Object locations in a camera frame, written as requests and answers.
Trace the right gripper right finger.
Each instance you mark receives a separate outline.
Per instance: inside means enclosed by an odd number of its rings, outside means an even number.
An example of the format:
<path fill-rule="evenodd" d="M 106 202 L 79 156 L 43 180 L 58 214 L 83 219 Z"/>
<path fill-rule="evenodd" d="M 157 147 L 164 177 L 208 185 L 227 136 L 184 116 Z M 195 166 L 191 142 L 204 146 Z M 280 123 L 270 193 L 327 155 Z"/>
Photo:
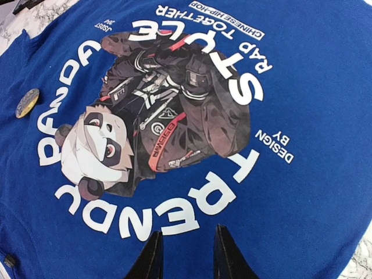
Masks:
<path fill-rule="evenodd" d="M 217 225 L 213 247 L 214 278 L 258 279 L 226 226 Z"/>

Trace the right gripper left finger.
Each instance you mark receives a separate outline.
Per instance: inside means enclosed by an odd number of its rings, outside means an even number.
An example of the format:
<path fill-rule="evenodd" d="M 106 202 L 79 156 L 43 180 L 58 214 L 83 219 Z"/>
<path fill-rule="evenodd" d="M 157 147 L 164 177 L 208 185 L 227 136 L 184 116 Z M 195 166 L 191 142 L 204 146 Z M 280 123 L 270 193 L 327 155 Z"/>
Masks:
<path fill-rule="evenodd" d="M 154 231 L 124 279 L 163 278 L 163 235 Z"/>

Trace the blue printed t-shirt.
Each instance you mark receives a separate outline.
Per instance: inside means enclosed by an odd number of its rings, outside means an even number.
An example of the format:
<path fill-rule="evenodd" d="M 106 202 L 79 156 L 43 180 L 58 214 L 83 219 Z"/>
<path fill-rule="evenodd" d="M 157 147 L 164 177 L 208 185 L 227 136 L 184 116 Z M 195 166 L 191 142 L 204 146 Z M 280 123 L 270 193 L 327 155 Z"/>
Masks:
<path fill-rule="evenodd" d="M 33 109 L 16 107 L 40 90 Z M 371 221 L 371 5 L 79 1 L 1 56 L 12 278 L 336 278 Z"/>

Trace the round button badge brooch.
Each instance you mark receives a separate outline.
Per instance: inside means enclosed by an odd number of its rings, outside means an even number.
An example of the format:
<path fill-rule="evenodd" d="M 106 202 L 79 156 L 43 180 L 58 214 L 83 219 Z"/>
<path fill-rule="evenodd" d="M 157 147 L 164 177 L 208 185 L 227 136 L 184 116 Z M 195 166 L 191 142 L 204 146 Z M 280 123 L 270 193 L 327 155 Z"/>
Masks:
<path fill-rule="evenodd" d="M 40 90 L 37 88 L 33 88 L 29 90 L 24 97 L 19 101 L 15 115 L 18 119 L 27 115 L 35 106 L 38 101 L 38 97 L 40 95 Z"/>

